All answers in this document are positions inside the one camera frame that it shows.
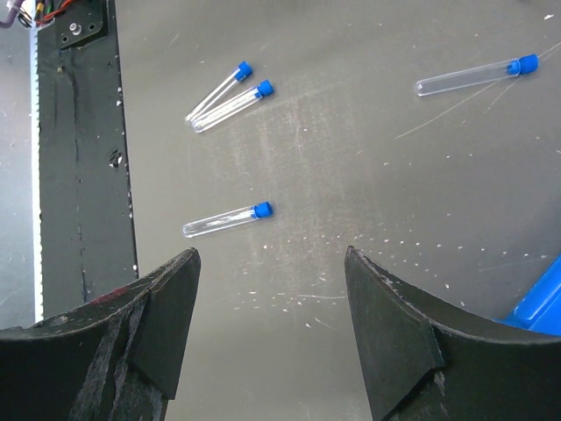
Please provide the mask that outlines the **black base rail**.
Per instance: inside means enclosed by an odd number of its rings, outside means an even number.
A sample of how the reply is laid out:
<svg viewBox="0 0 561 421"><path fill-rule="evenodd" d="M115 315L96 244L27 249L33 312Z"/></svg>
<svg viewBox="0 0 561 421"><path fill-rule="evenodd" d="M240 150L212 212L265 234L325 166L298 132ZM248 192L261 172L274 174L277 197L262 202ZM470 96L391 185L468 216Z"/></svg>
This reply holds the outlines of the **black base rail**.
<svg viewBox="0 0 561 421"><path fill-rule="evenodd" d="M116 5L74 1L38 34L39 249L45 319L136 279Z"/></svg>

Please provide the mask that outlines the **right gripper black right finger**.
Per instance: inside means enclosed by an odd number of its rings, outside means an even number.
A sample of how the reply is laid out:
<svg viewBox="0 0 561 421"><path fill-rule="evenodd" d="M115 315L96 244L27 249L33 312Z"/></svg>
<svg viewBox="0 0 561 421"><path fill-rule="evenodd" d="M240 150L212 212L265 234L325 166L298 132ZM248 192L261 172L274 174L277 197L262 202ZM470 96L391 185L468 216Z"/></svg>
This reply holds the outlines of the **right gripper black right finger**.
<svg viewBox="0 0 561 421"><path fill-rule="evenodd" d="M344 271L373 419L559 419L560 337L460 309L353 247Z"/></svg>

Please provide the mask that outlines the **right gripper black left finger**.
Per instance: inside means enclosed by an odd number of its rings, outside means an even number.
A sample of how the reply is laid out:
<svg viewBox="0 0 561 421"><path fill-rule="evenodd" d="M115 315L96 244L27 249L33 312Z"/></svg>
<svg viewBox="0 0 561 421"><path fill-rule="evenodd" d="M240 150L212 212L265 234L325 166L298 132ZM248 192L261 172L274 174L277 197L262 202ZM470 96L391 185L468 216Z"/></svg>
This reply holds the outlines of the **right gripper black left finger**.
<svg viewBox="0 0 561 421"><path fill-rule="evenodd" d="M137 281L1 331L3 420L162 420L176 397L201 271L188 248Z"/></svg>

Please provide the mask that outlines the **blue-capped test tube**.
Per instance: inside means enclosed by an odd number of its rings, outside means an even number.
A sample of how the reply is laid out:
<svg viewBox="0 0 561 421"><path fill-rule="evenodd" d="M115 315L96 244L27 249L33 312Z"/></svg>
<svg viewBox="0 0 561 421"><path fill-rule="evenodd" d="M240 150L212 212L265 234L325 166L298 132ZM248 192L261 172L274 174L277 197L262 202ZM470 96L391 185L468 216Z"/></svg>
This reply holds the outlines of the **blue-capped test tube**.
<svg viewBox="0 0 561 421"><path fill-rule="evenodd" d="M185 121L190 123L199 115L208 111L215 103L251 75L252 67L246 61L240 62L230 75L220 82L216 88L186 115Z"/></svg>
<svg viewBox="0 0 561 421"><path fill-rule="evenodd" d="M192 239L263 218L270 218L273 214L273 206L269 202L258 203L187 223L182 227L182 234L184 237Z"/></svg>
<svg viewBox="0 0 561 421"><path fill-rule="evenodd" d="M414 92L419 97L430 96L455 89L528 75L537 71L538 67L539 58L536 54L525 55L517 59L423 79L415 83Z"/></svg>
<svg viewBox="0 0 561 421"><path fill-rule="evenodd" d="M271 96L273 93L273 85L269 80L264 80L258 85L246 89L242 93L225 101L212 110L206 111L199 117L196 117L192 121L191 127L195 133L205 132L219 123L222 123L224 120L231 118L239 112L254 105L265 97Z"/></svg>

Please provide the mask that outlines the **blue plastic divided bin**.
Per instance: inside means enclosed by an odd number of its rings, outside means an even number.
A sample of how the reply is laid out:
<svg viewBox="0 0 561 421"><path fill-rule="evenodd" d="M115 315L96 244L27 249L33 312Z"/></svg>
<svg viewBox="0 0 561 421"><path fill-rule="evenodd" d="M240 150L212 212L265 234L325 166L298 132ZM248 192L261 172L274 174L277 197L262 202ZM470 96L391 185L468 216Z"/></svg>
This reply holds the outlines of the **blue plastic divided bin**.
<svg viewBox="0 0 561 421"><path fill-rule="evenodd" d="M528 332L560 337L560 288L558 256L507 316L495 321Z"/></svg>

